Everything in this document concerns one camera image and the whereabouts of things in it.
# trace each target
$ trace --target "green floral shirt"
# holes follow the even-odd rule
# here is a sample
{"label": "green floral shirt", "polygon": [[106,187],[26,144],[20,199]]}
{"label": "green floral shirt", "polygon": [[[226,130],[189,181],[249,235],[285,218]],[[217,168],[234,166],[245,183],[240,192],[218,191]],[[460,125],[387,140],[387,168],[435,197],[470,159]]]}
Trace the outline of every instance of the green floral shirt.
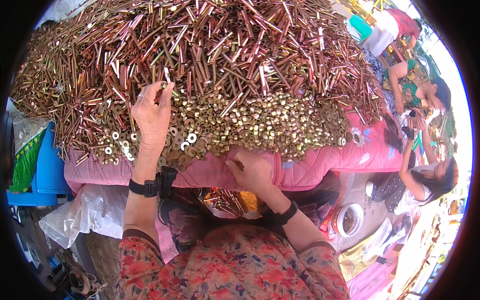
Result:
{"label": "green floral shirt", "polygon": [[[403,103],[405,108],[422,108],[421,100],[415,93],[419,86],[429,81],[428,74],[423,66],[416,60],[409,59],[407,61],[407,75],[398,79],[398,87],[402,93]],[[392,91],[388,70],[385,70],[383,88]]]}

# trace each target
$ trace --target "woman's hair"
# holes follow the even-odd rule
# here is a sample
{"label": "woman's hair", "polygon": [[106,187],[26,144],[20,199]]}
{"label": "woman's hair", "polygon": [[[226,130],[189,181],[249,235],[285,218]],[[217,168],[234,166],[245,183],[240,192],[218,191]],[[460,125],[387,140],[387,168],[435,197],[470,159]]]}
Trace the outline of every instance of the woman's hair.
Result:
{"label": "woman's hair", "polygon": [[421,32],[423,28],[422,28],[422,26],[421,26],[421,21],[420,21],[420,19],[419,19],[419,18],[415,18],[414,20],[417,21],[417,24],[418,24],[419,29],[420,29],[420,32]]}
{"label": "woman's hair", "polygon": [[451,101],[450,89],[445,83],[445,80],[443,80],[442,77],[437,77],[437,78],[433,78],[430,81],[432,84],[437,85],[437,91],[435,93],[435,96],[440,99],[440,101],[444,104],[446,110],[449,111],[452,105],[452,101]]}
{"label": "woman's hair", "polygon": [[425,205],[453,190],[458,182],[458,167],[455,159],[452,157],[445,172],[445,177],[442,180],[438,180],[437,178],[427,178],[420,172],[414,170],[412,170],[412,176],[416,182],[423,184],[432,192],[430,197],[425,199],[422,203],[422,205]]}

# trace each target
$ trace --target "red shirt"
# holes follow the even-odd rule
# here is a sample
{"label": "red shirt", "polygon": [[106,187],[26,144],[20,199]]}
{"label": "red shirt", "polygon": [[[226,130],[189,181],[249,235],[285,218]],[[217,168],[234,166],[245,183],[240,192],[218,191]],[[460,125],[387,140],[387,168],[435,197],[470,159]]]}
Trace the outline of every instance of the red shirt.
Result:
{"label": "red shirt", "polygon": [[398,36],[414,36],[419,39],[420,28],[417,21],[398,9],[386,9],[386,11],[393,16],[398,25]]}

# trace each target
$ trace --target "green bag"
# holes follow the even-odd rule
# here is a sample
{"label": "green bag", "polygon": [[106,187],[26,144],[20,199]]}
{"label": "green bag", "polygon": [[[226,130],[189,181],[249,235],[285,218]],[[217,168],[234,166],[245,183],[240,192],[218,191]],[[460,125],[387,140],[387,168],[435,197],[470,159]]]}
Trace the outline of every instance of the green bag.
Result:
{"label": "green bag", "polygon": [[13,185],[9,187],[10,192],[27,192],[30,189],[45,132],[46,129],[34,136],[15,155]]}

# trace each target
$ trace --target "dirt ground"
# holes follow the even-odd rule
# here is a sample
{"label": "dirt ground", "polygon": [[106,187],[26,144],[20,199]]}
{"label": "dirt ground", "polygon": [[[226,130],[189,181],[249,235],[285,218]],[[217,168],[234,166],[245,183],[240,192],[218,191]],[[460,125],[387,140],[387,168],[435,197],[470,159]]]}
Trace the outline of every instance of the dirt ground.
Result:
{"label": "dirt ground", "polygon": [[119,276],[118,248],[121,240],[90,232],[86,235],[88,252],[98,280],[107,283],[104,292],[108,300],[115,299],[115,284]]}

